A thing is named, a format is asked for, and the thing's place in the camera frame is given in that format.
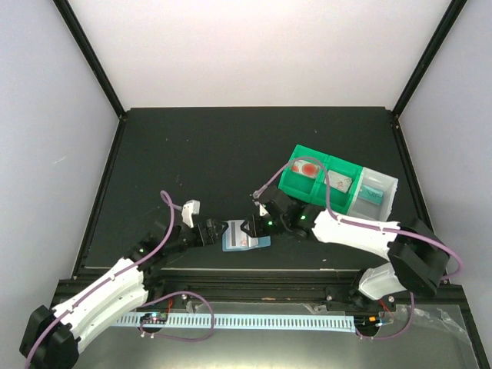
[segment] translucent plastic container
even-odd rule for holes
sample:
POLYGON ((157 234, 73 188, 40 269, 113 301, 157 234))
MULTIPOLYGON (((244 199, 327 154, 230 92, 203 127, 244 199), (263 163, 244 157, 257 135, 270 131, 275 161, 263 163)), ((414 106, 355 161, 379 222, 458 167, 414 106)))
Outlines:
MULTIPOLYGON (((329 171, 330 178, 335 175, 346 182, 341 190, 333 181, 330 183, 330 205, 334 211, 368 220, 387 220, 397 190, 396 178, 302 145, 295 147, 291 160, 303 156, 318 159, 329 171)), ((278 187, 299 200, 326 205, 324 172, 308 159, 285 168, 278 187)))

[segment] black table surface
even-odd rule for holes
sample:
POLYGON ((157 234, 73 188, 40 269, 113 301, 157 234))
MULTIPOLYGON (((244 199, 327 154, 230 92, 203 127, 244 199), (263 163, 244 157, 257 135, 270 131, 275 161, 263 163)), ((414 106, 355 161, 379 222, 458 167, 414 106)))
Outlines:
MULTIPOLYGON (((398 178, 389 220, 417 216, 384 108, 134 108, 98 215, 86 268, 109 268, 148 232, 164 234, 173 202, 196 199, 201 214, 242 219, 250 194, 290 158, 296 144, 398 178)), ((179 269, 360 269, 383 264, 339 244, 272 238, 272 246, 223 252, 221 244, 174 255, 179 269)))

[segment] cable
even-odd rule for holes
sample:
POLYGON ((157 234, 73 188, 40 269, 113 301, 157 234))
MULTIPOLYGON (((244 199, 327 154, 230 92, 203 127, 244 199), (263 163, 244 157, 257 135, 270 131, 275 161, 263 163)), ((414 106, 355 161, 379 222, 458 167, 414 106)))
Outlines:
POLYGON ((391 335, 385 336, 385 337, 368 337, 368 336, 364 336, 363 334, 361 334, 359 332, 359 330, 357 328, 355 328, 356 335, 359 336, 361 339, 371 339, 373 341, 387 341, 387 340, 392 340, 393 338, 396 338, 396 337, 400 337, 403 333, 408 331, 408 328, 410 328, 410 326, 412 325, 412 322, 414 321, 415 299, 414 299, 414 294, 412 292, 410 293, 410 302, 411 302, 410 316, 408 317, 408 321, 405 324, 405 326, 400 331, 398 331, 397 333, 391 334, 391 335))
POLYGON ((414 232, 404 231, 404 230, 401 230, 401 229, 383 228, 381 230, 376 225, 369 225, 369 224, 365 224, 365 223, 360 223, 358 221, 349 221, 348 219, 340 219, 340 220, 338 220, 337 214, 333 210, 331 210, 331 207, 330 207, 330 177, 328 176, 328 170, 326 169, 326 167, 324 166, 324 164, 321 161, 319 161, 316 158, 313 158, 312 156, 300 156, 298 158, 295 158, 295 159, 290 160, 287 164, 283 165, 282 168, 280 168, 268 180, 268 182, 266 184, 264 184, 263 186, 261 186, 261 188, 259 190, 255 191, 253 193, 253 198, 258 199, 258 197, 263 193, 263 191, 269 185, 271 185, 271 183, 284 171, 284 169, 286 167, 288 167, 289 165, 295 163, 297 160, 300 160, 300 159, 314 161, 323 170, 324 177, 326 179, 326 210, 328 211, 328 214, 333 219, 335 219, 336 221, 339 221, 340 223, 353 225, 355 227, 371 229, 373 231, 378 231, 378 232, 396 233, 396 234, 400 234, 400 235, 405 236, 405 237, 414 238, 414 239, 417 239, 419 241, 423 241, 423 242, 427 242, 428 244, 432 244, 436 248, 439 248, 440 250, 444 251, 446 254, 449 254, 450 256, 452 256, 456 260, 456 262, 458 263, 457 270, 454 271, 454 272, 452 272, 452 273, 449 273, 449 274, 444 275, 441 278, 442 280, 447 280, 450 277, 452 277, 452 276, 454 276, 454 275, 456 275, 456 274, 458 274, 458 273, 461 272, 461 270, 463 269, 463 261, 461 260, 461 258, 459 257, 459 255, 456 252, 454 252, 453 250, 451 250, 445 244, 442 244, 442 243, 440 243, 438 241, 435 241, 432 238, 429 238, 429 237, 426 237, 426 236, 423 236, 421 234, 417 234, 417 233, 414 233, 414 232))
POLYGON ((178 292, 173 292, 172 294, 166 294, 165 296, 162 296, 161 298, 158 298, 157 300, 153 300, 151 302, 147 302, 147 303, 143 304, 141 306, 141 308, 146 308, 147 306, 150 306, 150 305, 153 305, 153 304, 157 304, 158 302, 167 300, 168 298, 172 298, 172 297, 178 296, 178 295, 181 296, 182 294, 187 294, 187 295, 193 296, 194 298, 197 298, 198 300, 200 300, 201 302, 203 302, 205 304, 205 306, 208 308, 208 310, 210 311, 211 325, 210 325, 210 329, 208 330, 208 333, 207 334, 205 334, 202 337, 198 337, 198 338, 184 338, 184 337, 169 336, 167 334, 159 334, 159 333, 150 334, 148 332, 144 332, 143 327, 144 327, 145 321, 142 321, 140 323, 140 333, 145 334, 145 335, 150 335, 150 336, 154 335, 154 337, 167 338, 168 340, 181 341, 181 342, 200 342, 200 341, 206 340, 211 335, 213 335, 214 334, 214 327, 215 327, 214 309, 212 309, 212 306, 210 305, 210 303, 207 300, 205 300, 202 296, 200 296, 199 294, 196 294, 194 292, 191 292, 191 291, 178 291, 178 292))
MULTIPOLYGON (((171 236, 172 228, 175 225, 175 206, 172 203, 171 197, 169 194, 162 190, 161 191, 161 198, 164 201, 165 204, 169 206, 169 210, 171 210, 171 220, 169 221, 169 228, 168 231, 166 232, 164 238, 162 238, 162 241, 159 243, 159 245, 152 250, 147 256, 144 258, 140 259, 139 261, 133 263, 132 265, 127 266, 126 268, 121 269, 120 271, 115 273, 115 277, 122 275, 126 271, 129 271, 130 269, 139 266, 142 263, 145 263, 149 258, 157 254, 165 245, 167 240, 169 239, 169 236, 171 236)), ((91 288, 86 294, 84 294, 81 298, 79 298, 73 305, 72 305, 72 310, 75 309, 77 306, 79 306, 86 298, 88 298, 91 294, 93 294, 95 291, 97 291, 99 288, 102 286, 106 285, 108 282, 110 282, 110 278, 104 279, 101 283, 98 285, 94 286, 91 288)), ((36 342, 32 345, 31 350, 29 351, 28 356, 25 359, 25 364, 24 364, 24 369, 29 369, 31 365, 32 358, 34 357, 35 352, 38 350, 39 346, 41 345, 41 342, 46 338, 48 333, 60 322, 64 317, 66 317, 68 314, 71 314, 70 310, 65 311, 62 313, 59 317, 53 320, 53 322, 46 327, 46 329, 39 335, 38 339, 36 342)))

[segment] purple cable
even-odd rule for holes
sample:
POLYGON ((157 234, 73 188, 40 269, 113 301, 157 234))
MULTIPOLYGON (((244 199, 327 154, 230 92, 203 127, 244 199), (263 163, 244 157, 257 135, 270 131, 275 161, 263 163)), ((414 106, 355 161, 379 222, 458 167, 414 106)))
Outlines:
MULTIPOLYGON (((172 294, 166 294, 165 296, 162 296, 161 298, 158 298, 157 300, 153 300, 151 302, 147 302, 147 303, 143 304, 141 306, 141 308, 145 308, 147 306, 150 306, 150 305, 153 305, 153 304, 157 304, 158 302, 167 300, 167 299, 172 298, 174 296, 181 296, 182 294, 188 294, 190 296, 193 296, 194 298, 197 298, 198 300, 200 300, 201 302, 203 302, 205 304, 205 306, 207 306, 208 310, 210 311, 210 315, 211 315, 210 330, 208 331, 208 333, 206 335, 204 335, 202 337, 198 337, 198 338, 176 337, 176 336, 169 336, 169 335, 166 335, 166 334, 159 334, 159 333, 154 333, 154 336, 155 337, 159 337, 159 338, 167 338, 168 340, 181 341, 181 342, 200 342, 200 341, 204 341, 204 340, 206 340, 207 338, 211 337, 214 334, 215 315, 214 315, 214 309, 212 309, 212 306, 208 303, 207 300, 205 300, 199 294, 196 294, 196 293, 191 292, 191 291, 178 291, 178 292, 173 292, 172 294)), ((145 323, 145 321, 142 321, 142 323, 140 324, 140 332, 142 334, 151 335, 148 332, 144 332, 144 329, 143 329, 144 323, 145 323)))
POLYGON ((408 317, 408 321, 405 324, 405 326, 401 329, 401 331, 398 331, 395 334, 391 334, 391 335, 385 336, 385 337, 368 337, 368 336, 364 336, 364 335, 362 335, 359 332, 359 330, 357 328, 355 328, 355 333, 357 334, 357 336, 359 336, 362 339, 367 338, 367 339, 370 339, 370 340, 373 340, 373 341, 392 340, 393 338, 396 338, 396 337, 401 336, 403 333, 405 333, 406 331, 408 331, 408 328, 410 328, 410 326, 412 325, 412 322, 414 321, 414 315, 415 315, 414 314, 414 312, 415 312, 415 299, 414 299, 414 294, 413 293, 410 293, 410 302, 411 302, 411 305, 410 305, 410 316, 408 317))
MULTIPOLYGON (((264 184, 263 186, 261 186, 261 188, 259 190, 255 191, 253 193, 253 198, 255 198, 255 199, 258 198, 260 196, 260 194, 269 185, 271 185, 271 183, 284 171, 284 169, 286 167, 288 167, 289 165, 295 163, 297 160, 310 160, 310 161, 314 161, 316 164, 318 164, 321 167, 321 169, 324 172, 324 177, 326 178, 326 210, 328 211, 328 214, 333 219, 335 219, 335 220, 338 221, 337 215, 333 212, 333 210, 331 210, 331 207, 330 207, 330 177, 328 176, 328 171, 327 171, 327 169, 325 168, 324 164, 321 161, 319 161, 316 158, 313 158, 312 156, 300 156, 298 158, 295 158, 295 159, 290 160, 287 164, 283 165, 282 168, 280 168, 277 171, 277 173, 275 173, 273 175, 273 177, 268 180, 268 182, 266 184, 264 184)), ((369 224, 365 224, 365 223, 360 223, 358 221, 349 221, 347 219, 341 219, 340 220, 340 223, 349 224, 349 225, 353 225, 355 227, 360 227, 360 228, 372 229, 373 231, 381 231, 381 229, 378 226, 369 225, 369 224)), ((438 241, 435 241, 432 238, 425 237, 425 236, 422 236, 422 235, 417 234, 417 233, 414 233, 414 232, 404 231, 404 230, 401 230, 401 229, 383 228, 382 231, 383 232, 388 232, 388 233, 396 233, 396 234, 400 234, 402 236, 406 236, 406 237, 414 238, 414 239, 417 239, 417 240, 420 240, 420 241, 423 241, 423 242, 427 242, 428 244, 432 244, 436 248, 439 248, 442 251, 444 251, 446 254, 449 254, 450 256, 452 256, 456 260, 456 262, 458 263, 458 267, 457 267, 456 271, 454 271, 453 273, 449 273, 449 274, 444 275, 441 278, 443 280, 449 279, 450 277, 458 274, 463 269, 463 261, 461 260, 461 258, 459 257, 459 255, 456 252, 454 252, 453 250, 451 250, 445 244, 442 244, 442 243, 440 243, 438 241)))
MULTIPOLYGON (((175 225, 175 206, 172 203, 171 197, 169 196, 169 194, 166 191, 164 191, 164 190, 161 191, 161 198, 169 206, 169 210, 171 210, 171 220, 169 221, 169 227, 168 227, 168 231, 166 232, 166 235, 164 236, 164 238, 162 238, 162 241, 159 243, 159 245, 154 250, 152 250, 152 252, 150 252, 146 257, 144 257, 144 258, 140 259, 139 261, 133 263, 132 265, 129 265, 126 268, 123 268, 120 271, 116 272, 115 277, 122 275, 126 271, 129 271, 130 269, 137 267, 142 263, 145 263, 149 258, 151 258, 155 254, 157 254, 164 247, 166 241, 169 239, 169 236, 171 236, 172 228, 175 225)), ((72 305, 72 308, 76 308, 77 306, 79 306, 86 298, 88 298, 91 294, 96 292, 99 288, 101 288, 102 286, 107 284, 110 280, 111 280, 110 278, 106 278, 100 284, 91 288, 86 294, 84 294, 81 298, 79 298, 72 305)), ((55 327, 55 325, 57 323, 59 323, 64 317, 66 317, 70 313, 71 312, 69 310, 67 310, 66 312, 61 314, 39 335, 36 342, 32 345, 32 348, 29 351, 29 354, 25 360, 24 369, 29 369, 29 366, 31 365, 32 357, 34 356, 36 350, 38 350, 38 348, 39 348, 39 345, 45 339, 45 337, 48 335, 48 333, 55 327)))

